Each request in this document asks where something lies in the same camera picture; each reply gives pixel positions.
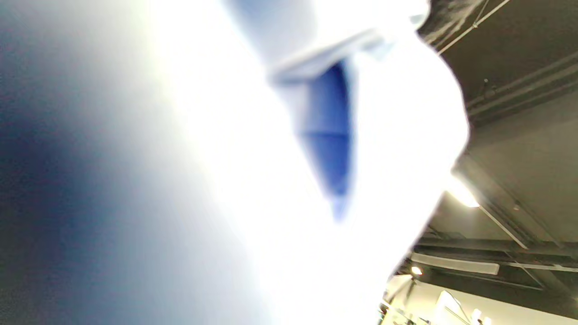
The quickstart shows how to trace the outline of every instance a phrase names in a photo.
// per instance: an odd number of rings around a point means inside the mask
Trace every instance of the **metal rod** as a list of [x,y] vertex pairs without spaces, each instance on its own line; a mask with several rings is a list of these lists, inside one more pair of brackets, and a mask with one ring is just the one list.
[[519,267],[526,269],[545,269],[548,271],[574,272],[578,273],[578,268],[563,267],[561,265],[537,265],[537,264],[520,264],[520,263],[502,263],[511,267]]
[[511,231],[509,231],[500,221],[498,221],[498,219],[496,219],[490,212],[488,212],[488,210],[484,209],[483,206],[480,206],[480,210],[486,214],[486,216],[488,216],[490,219],[492,219],[492,221],[498,225],[498,227],[500,227],[500,229],[504,230],[505,233],[507,233],[508,236],[511,237],[511,239],[513,239],[516,243],[518,243],[518,245],[520,245],[520,247],[522,247],[523,249],[528,249],[528,246],[526,246],[519,238],[517,238],[514,234],[512,234]]
[[528,271],[522,264],[518,263],[518,261],[516,261],[516,259],[513,258],[512,255],[508,254],[508,252],[504,252],[504,253],[506,253],[506,255],[508,255],[512,259],[512,261],[514,261],[516,266],[521,268],[522,270],[524,270],[524,272],[526,272],[526,274],[529,275],[530,278],[532,278],[532,280],[534,280],[540,287],[546,288],[546,285],[544,285],[544,283],[542,283],[542,281],[538,280],[538,278],[536,278],[533,274],[531,274],[530,271]]
[[480,21],[474,21],[474,24],[472,26],[470,26],[468,29],[464,30],[463,33],[461,33],[458,37],[456,37],[454,40],[452,40],[448,45],[445,45],[441,50],[439,50],[438,54],[443,54],[447,49],[449,49],[450,47],[454,46],[454,44],[456,44],[457,42],[459,42],[462,38],[464,38],[468,33],[470,33],[472,30],[476,29],[481,23],[483,23],[486,19],[490,18],[490,16],[492,16],[496,11],[498,11],[501,7],[505,6],[506,3],[510,2],[510,0],[504,0],[502,1],[502,3],[500,3],[499,5],[497,5],[495,8],[493,8],[490,12],[488,12],[484,17],[482,17],[480,19]]

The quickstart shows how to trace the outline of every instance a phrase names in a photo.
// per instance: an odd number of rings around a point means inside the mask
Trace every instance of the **white garment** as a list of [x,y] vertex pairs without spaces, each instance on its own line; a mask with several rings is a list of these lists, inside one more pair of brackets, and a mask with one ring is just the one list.
[[207,216],[227,220],[242,239],[274,324],[375,322],[388,276],[435,209],[468,138],[460,87],[408,16],[381,11],[395,19],[371,26],[372,1],[344,2],[356,19],[334,34],[341,21],[323,3],[322,47],[366,31],[385,40],[348,56],[355,178],[343,224],[333,222],[283,101],[266,82],[278,62],[320,47],[264,66],[217,3],[158,1],[152,11],[175,120],[189,138],[183,152],[201,163],[220,207]]

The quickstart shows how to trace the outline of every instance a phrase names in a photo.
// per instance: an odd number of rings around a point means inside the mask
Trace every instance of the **light fixture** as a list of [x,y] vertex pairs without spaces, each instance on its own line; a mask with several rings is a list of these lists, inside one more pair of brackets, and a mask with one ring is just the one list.
[[480,204],[473,197],[472,192],[459,180],[452,175],[446,189],[453,197],[455,197],[461,204],[468,208],[478,208]]
[[421,268],[419,267],[412,267],[412,273],[415,275],[422,275],[423,272],[421,272]]

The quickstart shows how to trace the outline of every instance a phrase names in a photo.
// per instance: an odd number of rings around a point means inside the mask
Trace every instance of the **blurry object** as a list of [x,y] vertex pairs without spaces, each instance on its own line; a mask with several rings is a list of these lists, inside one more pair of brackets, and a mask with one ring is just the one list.
[[432,0],[431,14],[419,33],[430,45],[443,43],[482,3],[483,0]]

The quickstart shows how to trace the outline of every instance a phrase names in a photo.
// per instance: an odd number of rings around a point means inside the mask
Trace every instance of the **bright light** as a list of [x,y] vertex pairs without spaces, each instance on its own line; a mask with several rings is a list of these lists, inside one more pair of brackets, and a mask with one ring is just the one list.
[[412,273],[415,275],[422,275],[423,272],[421,272],[421,268],[419,267],[412,267]]
[[480,206],[470,190],[454,175],[450,177],[448,188],[446,190],[468,208],[477,208]]

